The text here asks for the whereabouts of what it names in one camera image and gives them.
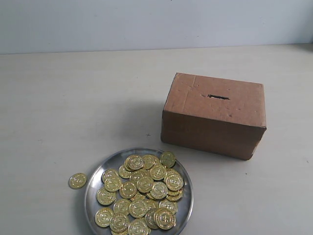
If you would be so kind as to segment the gold coin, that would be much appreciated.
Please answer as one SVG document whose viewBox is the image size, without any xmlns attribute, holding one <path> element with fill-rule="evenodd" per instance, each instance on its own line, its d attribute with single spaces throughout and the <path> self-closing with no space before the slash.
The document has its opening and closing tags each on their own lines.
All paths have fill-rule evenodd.
<svg viewBox="0 0 313 235">
<path fill-rule="evenodd" d="M 105 170 L 104 173 L 102 174 L 102 182 L 104 183 L 106 179 L 110 177 L 119 177 L 118 171 L 113 168 Z"/>
<path fill-rule="evenodd" d="M 154 182 L 150 194 L 155 199 L 162 199 L 167 196 L 168 188 L 163 182 Z"/>
<path fill-rule="evenodd" d="M 116 200 L 116 192 L 107 191 L 104 187 L 96 193 L 96 200 L 99 204 L 108 206 Z"/>
<path fill-rule="evenodd" d="M 68 186 L 71 189 L 82 188 L 87 182 L 87 176 L 84 173 L 75 173 L 69 178 Z"/>
<path fill-rule="evenodd" d="M 108 227 L 110 225 L 110 220 L 113 217 L 113 215 L 114 212 L 112 209 L 107 207 L 100 208 L 94 216 L 96 225 L 101 228 Z"/>
<path fill-rule="evenodd" d="M 157 209 L 154 213 L 154 222 L 162 230 L 169 230 L 176 224 L 175 215 L 166 208 Z"/>
<path fill-rule="evenodd" d="M 170 173 L 164 178 L 164 182 L 169 190 L 178 191 L 184 185 L 184 180 L 180 174 Z"/>
</svg>

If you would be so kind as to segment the brown cardboard slot box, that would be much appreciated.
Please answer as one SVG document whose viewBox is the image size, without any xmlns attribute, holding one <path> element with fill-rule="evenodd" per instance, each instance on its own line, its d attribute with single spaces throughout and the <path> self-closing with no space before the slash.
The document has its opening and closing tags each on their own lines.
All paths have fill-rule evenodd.
<svg viewBox="0 0 313 235">
<path fill-rule="evenodd" d="M 162 111 L 160 138 L 247 161 L 266 129 L 263 84 L 176 73 Z"/>
</svg>

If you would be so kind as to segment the gold coin far edge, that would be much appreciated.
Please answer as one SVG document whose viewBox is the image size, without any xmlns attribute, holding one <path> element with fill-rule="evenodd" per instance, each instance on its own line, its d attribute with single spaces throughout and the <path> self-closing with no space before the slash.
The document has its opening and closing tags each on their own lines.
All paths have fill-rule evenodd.
<svg viewBox="0 0 313 235">
<path fill-rule="evenodd" d="M 172 168 L 176 163 L 176 157 L 173 152 L 163 152 L 160 156 L 160 162 L 166 168 Z"/>
</svg>

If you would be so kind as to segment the round steel plate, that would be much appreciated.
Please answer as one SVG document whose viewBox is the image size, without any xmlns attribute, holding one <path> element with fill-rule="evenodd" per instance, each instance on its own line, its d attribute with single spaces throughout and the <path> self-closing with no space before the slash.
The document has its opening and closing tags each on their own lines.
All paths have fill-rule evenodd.
<svg viewBox="0 0 313 235">
<path fill-rule="evenodd" d="M 162 150 L 131 148 L 119 151 L 106 158 L 86 182 L 84 212 L 90 229 L 95 235 L 179 235 L 185 228 L 193 209 L 193 189 L 190 177 L 179 162 L 178 156 L 172 168 L 160 162 Z M 110 177 L 102 182 L 105 170 L 113 168 L 119 177 Z M 184 180 L 178 191 L 168 189 L 162 199 L 155 199 L 150 191 L 154 182 L 164 182 L 170 173 L 180 174 Z M 116 192 L 116 200 L 104 206 L 96 200 L 99 189 Z M 103 207 L 113 210 L 110 225 L 101 228 L 96 225 L 94 216 Z M 176 217 L 176 224 L 169 230 L 160 229 L 154 222 L 157 209 L 166 208 Z"/>
</svg>

